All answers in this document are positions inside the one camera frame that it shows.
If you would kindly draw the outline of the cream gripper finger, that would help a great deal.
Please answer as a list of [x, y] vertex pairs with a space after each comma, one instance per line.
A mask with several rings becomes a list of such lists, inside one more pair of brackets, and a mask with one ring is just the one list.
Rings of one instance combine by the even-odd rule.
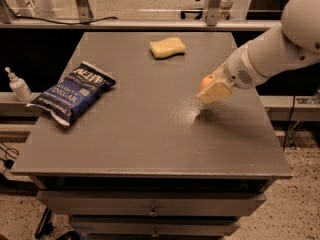
[[197, 95], [198, 99], [205, 104], [209, 104], [232, 94], [231, 88], [222, 80], [212, 81], [205, 89]]
[[217, 81], [225, 78], [224, 74], [225, 64], [221, 64], [216, 70], [214, 70], [210, 75], [209, 79], [211, 81]]

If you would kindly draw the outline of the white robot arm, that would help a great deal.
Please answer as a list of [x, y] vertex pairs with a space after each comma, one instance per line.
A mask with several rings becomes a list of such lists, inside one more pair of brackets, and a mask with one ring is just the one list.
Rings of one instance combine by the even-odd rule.
[[200, 84], [205, 104], [320, 61], [320, 0], [289, 0], [280, 23], [240, 46]]

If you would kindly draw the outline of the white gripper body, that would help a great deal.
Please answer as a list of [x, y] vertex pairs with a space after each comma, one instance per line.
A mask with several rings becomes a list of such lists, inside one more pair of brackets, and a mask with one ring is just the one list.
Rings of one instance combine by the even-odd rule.
[[250, 89], [268, 80], [253, 66], [249, 58], [249, 45], [245, 44], [233, 51], [225, 62], [224, 74], [240, 89]]

